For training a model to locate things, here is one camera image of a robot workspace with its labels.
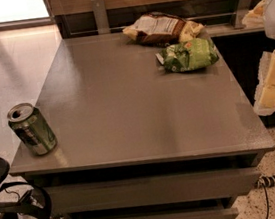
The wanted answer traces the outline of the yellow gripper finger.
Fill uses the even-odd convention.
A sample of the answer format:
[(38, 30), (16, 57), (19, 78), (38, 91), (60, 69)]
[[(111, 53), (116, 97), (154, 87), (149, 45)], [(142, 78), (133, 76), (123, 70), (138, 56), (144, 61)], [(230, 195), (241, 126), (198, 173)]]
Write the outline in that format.
[(266, 5), (266, 0), (261, 0), (257, 5), (254, 6), (252, 10), (250, 10), (243, 17), (242, 24), (246, 28), (255, 28), (263, 26), (263, 13), (264, 7)]
[(264, 51), (259, 63), (253, 110), (257, 115), (268, 116), (275, 113), (275, 50)]

